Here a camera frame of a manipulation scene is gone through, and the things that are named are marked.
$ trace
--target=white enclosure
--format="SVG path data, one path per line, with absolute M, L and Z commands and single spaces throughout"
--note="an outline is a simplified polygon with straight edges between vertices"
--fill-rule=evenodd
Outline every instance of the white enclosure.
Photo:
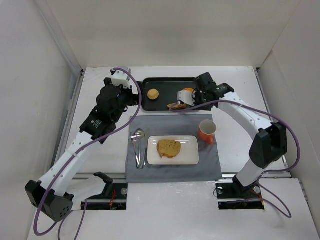
M 260 67 L 299 0 L 47 2 L 83 68 Z
M 299 137 L 292 175 L 320 232 L 319 10 L 318 0 L 0 0 L 0 238 L 27 238 L 24 187 L 57 152 L 81 70 L 110 66 L 260 68 L 269 110 Z M 289 138 L 289 166 L 295 157 Z

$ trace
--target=spoon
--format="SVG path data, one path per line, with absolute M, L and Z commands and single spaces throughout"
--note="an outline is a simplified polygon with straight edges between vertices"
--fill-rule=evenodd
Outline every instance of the spoon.
M 135 135 L 136 135 L 136 138 L 139 139 L 139 165 L 140 165 L 140 163 L 141 163 L 141 152 L 140 152 L 141 139 L 144 138 L 145 132 L 141 128 L 138 128 L 137 130 L 135 130 Z

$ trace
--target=bread slice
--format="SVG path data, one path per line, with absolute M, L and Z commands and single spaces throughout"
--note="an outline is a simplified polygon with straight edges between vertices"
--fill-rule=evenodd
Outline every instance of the bread slice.
M 181 151 L 181 143 L 174 140 L 160 140 L 156 146 L 161 158 L 174 158 Z
M 168 109 L 171 108 L 175 104 L 176 103 L 171 103 L 171 104 L 167 105 Z M 187 104 L 183 103 L 183 104 L 175 105 L 172 109 L 185 109 L 186 107 L 187 107 Z

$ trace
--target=orange cup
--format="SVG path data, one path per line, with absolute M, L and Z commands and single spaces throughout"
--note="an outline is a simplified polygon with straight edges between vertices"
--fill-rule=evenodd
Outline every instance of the orange cup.
M 217 130 L 216 124 L 211 120 L 203 120 L 200 123 L 198 135 L 199 138 L 207 144 L 214 144 L 214 135 Z

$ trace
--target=gray cloth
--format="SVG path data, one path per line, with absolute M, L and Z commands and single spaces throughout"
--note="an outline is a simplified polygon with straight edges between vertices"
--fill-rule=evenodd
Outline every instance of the gray cloth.
M 150 165 L 148 161 L 143 169 L 137 169 L 134 146 L 128 136 L 128 154 L 126 158 L 126 180 L 128 183 L 172 183 L 215 181 L 222 179 L 217 141 L 208 145 L 198 137 L 199 125 L 203 120 L 212 120 L 211 114 L 198 115 L 149 115 L 137 116 L 130 124 L 130 132 L 150 128 L 151 136 L 195 136 L 199 147 L 197 165 Z M 144 157 L 144 138 L 141 141 L 141 159 Z

